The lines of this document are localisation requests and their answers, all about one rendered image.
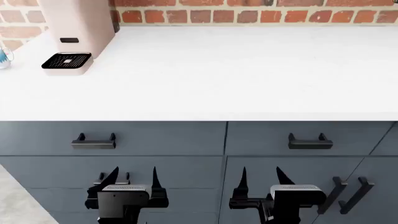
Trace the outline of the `wide dark blue drawer front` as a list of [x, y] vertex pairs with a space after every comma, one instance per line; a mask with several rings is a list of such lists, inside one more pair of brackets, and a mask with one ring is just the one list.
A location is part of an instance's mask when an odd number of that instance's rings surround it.
[[[225, 122], [0, 121], [0, 156], [220, 156]], [[108, 140], [115, 149], [74, 149], [70, 143]]]
[[[391, 121], [231, 121], [225, 153], [229, 156], [365, 156], [392, 127]], [[289, 134], [333, 141], [331, 149], [289, 149]]]

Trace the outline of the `deep dark blue drawer front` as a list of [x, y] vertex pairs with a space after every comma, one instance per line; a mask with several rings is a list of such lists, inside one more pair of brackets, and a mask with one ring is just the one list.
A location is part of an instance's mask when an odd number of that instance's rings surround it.
[[131, 184], [152, 183], [156, 171], [163, 188], [216, 189], [222, 158], [218, 156], [0, 156], [0, 164], [25, 188], [86, 189], [100, 173], [119, 168]]

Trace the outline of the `pink coffee machine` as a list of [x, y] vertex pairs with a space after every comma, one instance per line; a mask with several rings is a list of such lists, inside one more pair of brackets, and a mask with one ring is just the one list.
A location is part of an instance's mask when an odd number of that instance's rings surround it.
[[113, 0], [38, 0], [58, 53], [91, 53], [92, 59], [76, 69], [43, 69], [48, 76], [84, 74], [119, 29]]

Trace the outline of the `white mug with blue pattern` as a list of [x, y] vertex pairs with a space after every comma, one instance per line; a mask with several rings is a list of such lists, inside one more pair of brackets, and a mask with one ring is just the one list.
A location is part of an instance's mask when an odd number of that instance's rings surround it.
[[14, 60], [14, 53], [6, 47], [0, 46], [0, 69], [9, 68]]

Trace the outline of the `black drip tray grate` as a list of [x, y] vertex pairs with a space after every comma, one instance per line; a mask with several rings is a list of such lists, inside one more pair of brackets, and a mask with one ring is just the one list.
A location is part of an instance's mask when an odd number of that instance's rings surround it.
[[92, 54], [60, 52], [51, 56], [41, 67], [43, 69], [76, 69], [83, 67], [92, 59]]

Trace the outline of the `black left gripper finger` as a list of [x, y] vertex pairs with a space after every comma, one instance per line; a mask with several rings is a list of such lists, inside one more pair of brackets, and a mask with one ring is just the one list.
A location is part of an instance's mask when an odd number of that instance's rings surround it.
[[92, 186], [87, 190], [88, 196], [85, 201], [85, 207], [87, 209], [99, 209], [98, 206], [98, 192], [102, 191], [106, 186], [113, 185], [116, 183], [119, 173], [119, 167], [116, 167], [100, 184]]
[[152, 179], [152, 193], [150, 195], [150, 207], [151, 208], [167, 208], [169, 206], [169, 199], [167, 197], [167, 191], [163, 188], [159, 182], [156, 167], [153, 169]]

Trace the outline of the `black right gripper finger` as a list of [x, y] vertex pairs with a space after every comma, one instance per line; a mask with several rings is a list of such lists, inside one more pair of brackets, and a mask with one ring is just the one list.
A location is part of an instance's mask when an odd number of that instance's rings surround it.
[[276, 172], [280, 185], [295, 185], [295, 183], [287, 177], [280, 167], [276, 167]]
[[233, 195], [229, 200], [230, 209], [245, 209], [248, 205], [248, 183], [246, 176], [246, 168], [243, 168], [243, 173], [239, 185], [234, 188]]

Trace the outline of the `dark blue cabinet door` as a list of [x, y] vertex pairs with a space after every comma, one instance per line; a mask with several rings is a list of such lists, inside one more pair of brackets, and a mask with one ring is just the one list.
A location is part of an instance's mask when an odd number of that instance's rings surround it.
[[313, 184], [329, 194], [335, 186], [332, 178], [347, 179], [359, 162], [358, 157], [229, 157], [219, 224], [260, 224], [255, 208], [229, 208], [229, 200], [243, 173], [247, 173], [250, 198], [264, 198], [271, 186], [279, 184], [277, 168], [296, 184]]
[[[338, 201], [348, 201], [366, 177], [375, 186], [348, 212], [340, 214]], [[398, 157], [365, 158], [347, 180], [348, 186], [313, 224], [398, 224]]]

